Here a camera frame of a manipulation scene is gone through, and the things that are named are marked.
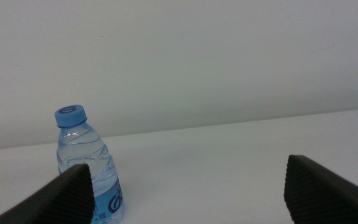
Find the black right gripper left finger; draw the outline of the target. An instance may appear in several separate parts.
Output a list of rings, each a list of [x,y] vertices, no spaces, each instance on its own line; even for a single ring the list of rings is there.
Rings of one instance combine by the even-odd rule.
[[[91,223],[94,206],[90,169],[76,164],[2,213],[0,223]]]

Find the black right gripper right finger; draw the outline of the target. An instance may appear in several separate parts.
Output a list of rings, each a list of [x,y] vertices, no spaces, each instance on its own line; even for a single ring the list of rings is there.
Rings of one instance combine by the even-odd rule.
[[[284,201],[296,224],[358,224],[358,186],[306,156],[288,156]]]

